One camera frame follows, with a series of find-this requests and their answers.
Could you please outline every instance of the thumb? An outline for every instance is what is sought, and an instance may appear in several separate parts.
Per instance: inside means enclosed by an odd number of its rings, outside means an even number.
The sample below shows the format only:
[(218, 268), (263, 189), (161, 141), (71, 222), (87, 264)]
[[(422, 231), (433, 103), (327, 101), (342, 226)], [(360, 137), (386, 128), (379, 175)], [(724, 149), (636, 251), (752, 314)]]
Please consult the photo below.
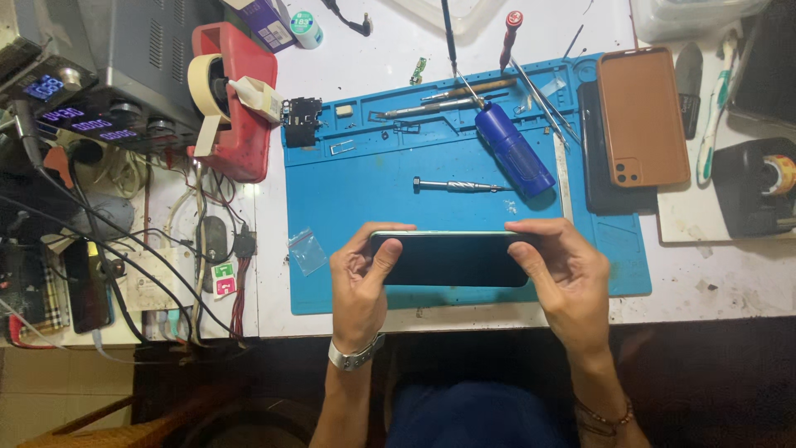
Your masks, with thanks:
[(384, 279), (392, 271), (392, 267), (396, 265), (398, 257), (403, 251), (404, 246), (395, 238), (390, 238), (382, 243), (376, 255), (373, 256), (373, 265), (365, 275), (365, 279), (362, 281), (363, 285), (366, 288), (381, 291)]
[(544, 259), (535, 247), (527, 242), (514, 242), (509, 246), (509, 255), (531, 277), (540, 298), (557, 288)]

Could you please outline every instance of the silver wristwatch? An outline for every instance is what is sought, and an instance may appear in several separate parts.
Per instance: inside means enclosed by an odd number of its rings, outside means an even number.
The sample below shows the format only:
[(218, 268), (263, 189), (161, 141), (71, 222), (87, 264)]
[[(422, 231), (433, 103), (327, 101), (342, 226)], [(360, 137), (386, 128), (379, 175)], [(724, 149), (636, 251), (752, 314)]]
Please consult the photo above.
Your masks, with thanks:
[(332, 361), (335, 367), (352, 371), (362, 367), (362, 364), (367, 363), (373, 358), (373, 353), (384, 345), (384, 335), (376, 335), (367, 347), (363, 348), (361, 352), (354, 353), (353, 355), (343, 355), (337, 347), (334, 347), (334, 342), (329, 342), (329, 360)]

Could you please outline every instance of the metal ruler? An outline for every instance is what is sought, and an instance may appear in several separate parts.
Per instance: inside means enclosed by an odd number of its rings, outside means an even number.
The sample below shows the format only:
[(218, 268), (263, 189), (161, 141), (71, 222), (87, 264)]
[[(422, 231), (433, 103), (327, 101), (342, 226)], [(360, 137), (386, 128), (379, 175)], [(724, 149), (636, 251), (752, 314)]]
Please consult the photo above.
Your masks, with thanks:
[(561, 214), (573, 225), (575, 220), (572, 218), (572, 195), (569, 193), (569, 173), (567, 171), (567, 152), (564, 142), (558, 134), (552, 135), (553, 145), (556, 147), (556, 174), (558, 174), (559, 200), (561, 201)]

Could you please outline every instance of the hand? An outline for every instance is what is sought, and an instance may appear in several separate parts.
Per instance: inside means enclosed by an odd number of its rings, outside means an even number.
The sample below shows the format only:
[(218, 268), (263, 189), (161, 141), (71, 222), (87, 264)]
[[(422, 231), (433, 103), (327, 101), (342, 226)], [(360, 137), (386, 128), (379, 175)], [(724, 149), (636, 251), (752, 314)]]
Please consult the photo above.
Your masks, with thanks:
[(541, 236), (540, 251), (527, 242), (515, 242), (509, 254), (537, 287), (544, 315), (570, 359), (608, 352), (611, 265), (605, 255), (563, 218), (507, 222), (505, 229)]
[(351, 355), (365, 348), (384, 325), (387, 296), (384, 279), (404, 247), (385, 241), (376, 256), (370, 251), (370, 234), (377, 230), (414, 230), (398, 222), (367, 222), (345, 246), (329, 258), (332, 271), (332, 341), (341, 353)]

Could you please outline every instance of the red tape dispenser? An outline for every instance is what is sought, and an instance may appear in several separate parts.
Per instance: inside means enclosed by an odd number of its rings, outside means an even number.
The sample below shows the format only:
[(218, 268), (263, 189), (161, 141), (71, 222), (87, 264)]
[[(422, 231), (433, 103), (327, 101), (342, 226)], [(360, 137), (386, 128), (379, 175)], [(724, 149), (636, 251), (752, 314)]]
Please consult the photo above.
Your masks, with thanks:
[(237, 182), (260, 183), (272, 124), (243, 106), (228, 82), (251, 77), (275, 88), (276, 57), (227, 22), (198, 26), (191, 41), (188, 86), (205, 121), (188, 155)]

